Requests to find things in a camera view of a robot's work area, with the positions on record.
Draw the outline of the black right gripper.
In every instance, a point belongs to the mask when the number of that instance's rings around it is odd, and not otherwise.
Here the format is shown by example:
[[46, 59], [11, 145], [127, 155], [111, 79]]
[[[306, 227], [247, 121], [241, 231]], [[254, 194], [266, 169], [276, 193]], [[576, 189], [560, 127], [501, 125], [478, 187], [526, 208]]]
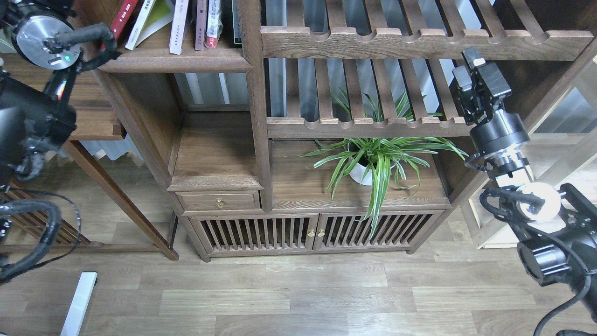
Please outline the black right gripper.
[[461, 54], [466, 66], [454, 68], [452, 74], [465, 123], [468, 126], [488, 123], [494, 112], [503, 108], [502, 101], [512, 90], [497, 64], [486, 63], [477, 47], [469, 47]]

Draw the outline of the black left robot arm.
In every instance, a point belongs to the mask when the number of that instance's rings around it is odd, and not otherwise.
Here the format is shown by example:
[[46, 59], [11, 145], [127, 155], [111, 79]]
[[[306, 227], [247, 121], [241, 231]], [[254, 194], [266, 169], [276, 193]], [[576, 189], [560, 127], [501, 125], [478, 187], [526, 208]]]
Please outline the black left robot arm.
[[106, 23], [73, 28], [72, 0], [3, 0], [1, 28], [17, 54], [52, 75], [40, 91], [1, 71], [1, 189], [13, 177], [39, 176], [48, 151], [58, 151], [76, 130], [69, 105], [78, 74], [119, 57]]

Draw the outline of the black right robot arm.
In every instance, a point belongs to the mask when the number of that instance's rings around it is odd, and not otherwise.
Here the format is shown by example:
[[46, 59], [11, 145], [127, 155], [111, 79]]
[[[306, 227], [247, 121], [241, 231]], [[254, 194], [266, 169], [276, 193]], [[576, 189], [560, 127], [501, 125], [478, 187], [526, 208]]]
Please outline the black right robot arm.
[[513, 230], [529, 276], [542, 287], [565, 283], [574, 293], [539, 321], [535, 336], [552, 317], [577, 302], [595, 319], [596, 207], [572, 184], [555, 189], [535, 181], [529, 161], [521, 153], [529, 135], [520, 116], [507, 112], [503, 104], [511, 93], [505, 77], [476, 47], [461, 54], [465, 64], [452, 72], [457, 100], [465, 123], [472, 126], [470, 136], [476, 149], [465, 165], [486, 172], [492, 182], [480, 194], [480, 204]]

